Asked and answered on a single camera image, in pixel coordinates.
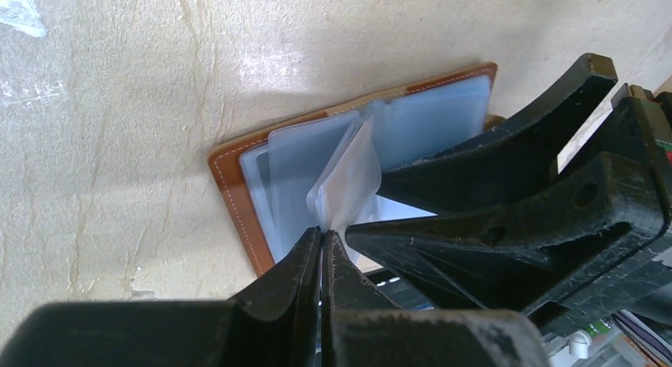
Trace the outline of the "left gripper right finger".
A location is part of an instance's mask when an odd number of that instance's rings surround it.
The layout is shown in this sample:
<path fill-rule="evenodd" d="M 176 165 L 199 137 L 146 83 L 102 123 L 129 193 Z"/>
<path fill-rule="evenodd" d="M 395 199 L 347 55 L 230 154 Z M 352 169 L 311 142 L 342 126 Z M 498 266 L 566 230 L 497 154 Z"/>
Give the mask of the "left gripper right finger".
<path fill-rule="evenodd" d="M 508 310 L 407 310 L 322 236 L 325 366 L 547 366 L 540 333 Z"/>

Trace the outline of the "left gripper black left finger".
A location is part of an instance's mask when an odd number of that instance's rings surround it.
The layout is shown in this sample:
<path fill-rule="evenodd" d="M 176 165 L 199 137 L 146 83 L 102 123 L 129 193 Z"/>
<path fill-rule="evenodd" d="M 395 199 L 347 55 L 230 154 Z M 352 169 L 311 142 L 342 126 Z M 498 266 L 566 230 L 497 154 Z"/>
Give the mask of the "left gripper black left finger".
<path fill-rule="evenodd" d="M 47 304 L 1 354 L 4 366 L 311 366 L 321 233 L 227 300 Z"/>

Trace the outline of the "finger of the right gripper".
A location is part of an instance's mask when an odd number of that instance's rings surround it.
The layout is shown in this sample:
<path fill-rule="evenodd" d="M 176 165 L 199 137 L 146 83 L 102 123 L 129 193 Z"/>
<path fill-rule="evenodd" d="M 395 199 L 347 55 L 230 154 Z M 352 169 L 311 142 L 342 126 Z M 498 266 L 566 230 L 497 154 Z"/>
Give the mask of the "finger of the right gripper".
<path fill-rule="evenodd" d="M 507 205 L 359 224 L 348 244 L 440 308 L 614 312 L 671 282 L 671 95 L 624 86 L 550 185 Z"/>

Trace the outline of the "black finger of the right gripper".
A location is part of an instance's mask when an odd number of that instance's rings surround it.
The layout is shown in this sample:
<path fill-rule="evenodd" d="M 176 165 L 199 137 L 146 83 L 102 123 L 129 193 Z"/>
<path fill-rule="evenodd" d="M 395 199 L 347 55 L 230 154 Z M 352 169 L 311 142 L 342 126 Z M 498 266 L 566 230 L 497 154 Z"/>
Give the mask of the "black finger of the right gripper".
<path fill-rule="evenodd" d="M 440 215 L 531 197 L 550 185 L 557 155 L 617 81 L 611 58 L 585 53 L 501 124 L 383 173 L 379 194 Z"/>

